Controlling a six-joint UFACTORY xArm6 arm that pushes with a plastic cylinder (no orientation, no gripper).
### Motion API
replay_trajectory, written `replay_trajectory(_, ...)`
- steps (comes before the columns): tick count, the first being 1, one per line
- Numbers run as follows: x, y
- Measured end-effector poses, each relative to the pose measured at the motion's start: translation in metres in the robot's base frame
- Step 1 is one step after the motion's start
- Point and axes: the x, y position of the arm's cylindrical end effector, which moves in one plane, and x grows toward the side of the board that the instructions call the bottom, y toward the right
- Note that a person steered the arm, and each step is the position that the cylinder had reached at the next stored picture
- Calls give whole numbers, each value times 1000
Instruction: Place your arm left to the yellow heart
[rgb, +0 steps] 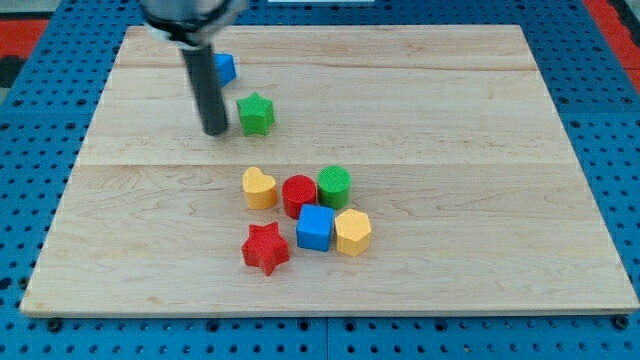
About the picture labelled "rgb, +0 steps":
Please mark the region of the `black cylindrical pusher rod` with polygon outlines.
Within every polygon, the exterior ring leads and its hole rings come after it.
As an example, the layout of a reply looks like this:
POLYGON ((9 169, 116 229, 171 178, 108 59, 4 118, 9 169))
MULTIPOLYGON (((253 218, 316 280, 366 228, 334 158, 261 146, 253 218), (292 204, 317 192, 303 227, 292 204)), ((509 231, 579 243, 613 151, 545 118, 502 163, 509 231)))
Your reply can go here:
POLYGON ((212 46, 183 49, 181 55, 203 132, 209 136, 225 133, 229 122, 212 46))

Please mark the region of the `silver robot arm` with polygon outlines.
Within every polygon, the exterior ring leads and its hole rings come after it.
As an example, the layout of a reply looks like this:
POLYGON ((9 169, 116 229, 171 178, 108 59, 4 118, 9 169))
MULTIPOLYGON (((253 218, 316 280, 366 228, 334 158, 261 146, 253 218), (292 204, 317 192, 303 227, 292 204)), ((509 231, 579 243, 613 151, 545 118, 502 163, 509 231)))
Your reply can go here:
POLYGON ((247 0, 139 0, 138 4, 147 28, 180 49, 203 132, 209 136, 226 132, 228 116, 214 60, 214 36, 235 21, 247 0))

